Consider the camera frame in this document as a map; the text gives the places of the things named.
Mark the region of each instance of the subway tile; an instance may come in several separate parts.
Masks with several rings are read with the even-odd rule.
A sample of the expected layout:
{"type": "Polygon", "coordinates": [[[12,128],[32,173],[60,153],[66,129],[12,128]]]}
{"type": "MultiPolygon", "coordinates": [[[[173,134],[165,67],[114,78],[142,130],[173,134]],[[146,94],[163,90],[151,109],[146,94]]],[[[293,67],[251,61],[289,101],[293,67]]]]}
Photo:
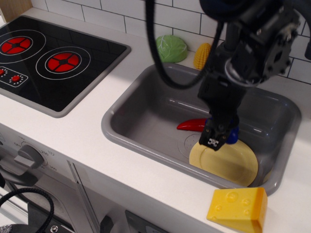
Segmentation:
{"type": "Polygon", "coordinates": [[[31,0],[31,3],[34,8],[38,8],[44,11],[48,10],[47,4],[45,3],[45,0],[31,0]]]}
{"type": "Polygon", "coordinates": [[[157,5],[155,22],[192,33],[200,32],[201,14],[174,7],[157,5]]]}
{"type": "Polygon", "coordinates": [[[173,7],[204,13],[199,0],[174,0],[173,7]]]}
{"type": "MultiPolygon", "coordinates": [[[[146,22],[140,19],[125,17],[126,33],[147,38],[146,22]]],[[[173,29],[162,25],[155,25],[155,39],[162,35],[172,34],[173,29]]]]}
{"type": "Polygon", "coordinates": [[[299,27],[297,28],[297,32],[298,32],[298,35],[301,35],[306,20],[305,20],[305,18],[303,18],[303,16],[302,16],[299,12],[297,12],[297,13],[298,13],[298,15],[299,15],[299,22],[300,22],[300,25],[299,25],[299,27]]]}
{"type": "Polygon", "coordinates": [[[145,1],[141,0],[101,0],[102,9],[116,14],[145,19],[145,1]]]}
{"type": "Polygon", "coordinates": [[[155,0],[155,3],[159,3],[162,5],[173,6],[173,0],[155,0]]]}
{"type": "Polygon", "coordinates": [[[304,28],[302,34],[303,34],[304,36],[310,37],[310,28],[309,28],[309,26],[308,26],[307,23],[306,23],[306,26],[305,26],[305,28],[304,28]]]}
{"type": "Polygon", "coordinates": [[[50,12],[84,21],[81,5],[62,0],[46,0],[46,3],[50,12]]]}
{"type": "Polygon", "coordinates": [[[211,37],[206,37],[203,35],[198,35],[194,33],[189,33],[181,30],[174,29],[173,34],[181,38],[187,45],[188,50],[196,52],[197,49],[203,43],[212,44],[214,39],[211,37]]]}
{"type": "MultiPolygon", "coordinates": [[[[201,34],[202,35],[215,37],[216,28],[217,28],[217,21],[211,19],[207,15],[202,15],[202,21],[201,21],[201,34]]],[[[225,40],[225,31],[226,31],[226,24],[224,25],[223,32],[220,36],[222,40],[225,40]]]]}
{"type": "Polygon", "coordinates": [[[101,0],[66,0],[66,1],[101,9],[101,0]]]}
{"type": "Polygon", "coordinates": [[[311,84],[311,62],[294,59],[289,78],[311,84]]]}
{"type": "Polygon", "coordinates": [[[292,45],[291,57],[306,60],[305,51],[310,38],[305,36],[297,36],[292,45]]]}
{"type": "Polygon", "coordinates": [[[125,32],[124,16],[87,6],[83,6],[82,9],[86,22],[125,32]]]}

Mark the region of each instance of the black cable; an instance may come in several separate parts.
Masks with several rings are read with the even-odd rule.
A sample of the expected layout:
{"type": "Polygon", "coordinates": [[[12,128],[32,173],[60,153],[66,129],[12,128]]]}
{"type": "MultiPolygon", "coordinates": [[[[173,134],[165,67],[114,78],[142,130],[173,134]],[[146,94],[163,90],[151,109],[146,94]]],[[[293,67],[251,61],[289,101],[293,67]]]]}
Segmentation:
{"type": "Polygon", "coordinates": [[[146,24],[147,24],[147,36],[148,36],[148,42],[149,47],[151,50],[152,57],[155,62],[155,66],[162,78],[162,80],[170,87],[176,88],[176,89],[187,89],[194,85],[196,85],[203,77],[206,77],[209,72],[211,72],[212,67],[212,59],[215,54],[216,48],[218,46],[218,42],[220,39],[220,35],[222,33],[224,23],[218,21],[217,29],[216,29],[216,35],[213,41],[213,44],[210,49],[210,53],[207,59],[207,62],[205,63],[202,71],[197,75],[197,77],[189,82],[188,84],[179,84],[174,82],[165,72],[165,69],[162,65],[161,59],[159,57],[157,48],[156,48],[156,41],[155,41],[155,29],[154,29],[154,18],[155,18],[155,0],[146,0],[146,24]]]}
{"type": "Polygon", "coordinates": [[[4,188],[4,186],[5,186],[5,179],[3,178],[3,176],[0,173],[0,187],[4,188]]]}
{"type": "Polygon", "coordinates": [[[49,223],[51,222],[51,220],[53,218],[54,203],[53,203],[51,197],[49,196],[49,194],[44,192],[43,190],[36,189],[36,188],[21,188],[21,189],[14,190],[14,191],[9,192],[8,194],[4,195],[2,198],[0,198],[0,207],[2,206],[3,203],[5,203],[11,197],[13,197],[17,194],[21,194],[21,193],[37,193],[37,194],[44,196],[48,200],[48,202],[50,204],[49,215],[48,215],[47,219],[45,220],[45,222],[43,223],[43,225],[39,228],[39,230],[36,231],[36,233],[44,233],[45,229],[48,227],[49,223]]]}

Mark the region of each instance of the oven knob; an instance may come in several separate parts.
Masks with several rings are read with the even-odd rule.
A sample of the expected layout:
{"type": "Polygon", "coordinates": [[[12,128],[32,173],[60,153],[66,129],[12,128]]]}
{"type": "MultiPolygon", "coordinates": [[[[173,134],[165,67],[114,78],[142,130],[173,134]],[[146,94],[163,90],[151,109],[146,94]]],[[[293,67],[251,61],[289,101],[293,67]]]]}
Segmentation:
{"type": "Polygon", "coordinates": [[[39,152],[28,145],[25,145],[18,150],[17,156],[14,160],[16,163],[27,168],[38,168],[44,162],[39,152]]]}
{"type": "Polygon", "coordinates": [[[20,77],[18,75],[15,75],[12,77],[12,81],[15,83],[18,82],[19,80],[20,80],[20,77]]]}

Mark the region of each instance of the black stovetop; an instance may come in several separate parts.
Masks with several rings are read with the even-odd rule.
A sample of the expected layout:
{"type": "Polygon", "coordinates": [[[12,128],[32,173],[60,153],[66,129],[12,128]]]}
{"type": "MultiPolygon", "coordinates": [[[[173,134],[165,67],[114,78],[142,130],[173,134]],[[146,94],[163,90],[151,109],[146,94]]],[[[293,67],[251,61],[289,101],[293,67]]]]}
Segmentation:
{"type": "Polygon", "coordinates": [[[19,17],[0,28],[0,93],[62,117],[129,52],[123,44],[19,17]]]}

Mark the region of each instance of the wooden panel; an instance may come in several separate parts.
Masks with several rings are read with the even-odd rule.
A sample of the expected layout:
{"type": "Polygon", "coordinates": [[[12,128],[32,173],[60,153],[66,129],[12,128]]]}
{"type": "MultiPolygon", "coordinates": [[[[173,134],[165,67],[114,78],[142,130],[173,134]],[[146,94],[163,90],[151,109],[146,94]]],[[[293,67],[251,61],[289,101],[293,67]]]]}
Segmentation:
{"type": "Polygon", "coordinates": [[[30,8],[32,8],[31,0],[0,0],[0,13],[6,23],[30,8]]]}

